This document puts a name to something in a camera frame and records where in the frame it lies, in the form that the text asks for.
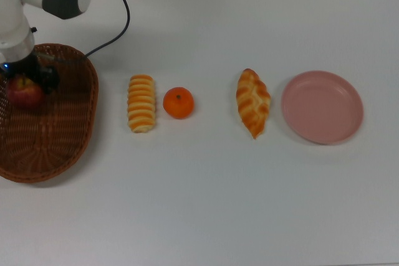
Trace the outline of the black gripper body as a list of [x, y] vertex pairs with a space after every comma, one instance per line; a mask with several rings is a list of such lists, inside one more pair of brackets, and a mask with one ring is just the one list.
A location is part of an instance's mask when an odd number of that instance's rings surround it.
[[1, 63], [1, 75], [6, 79], [25, 76], [33, 82], [40, 82], [40, 65], [34, 54], [22, 60]]

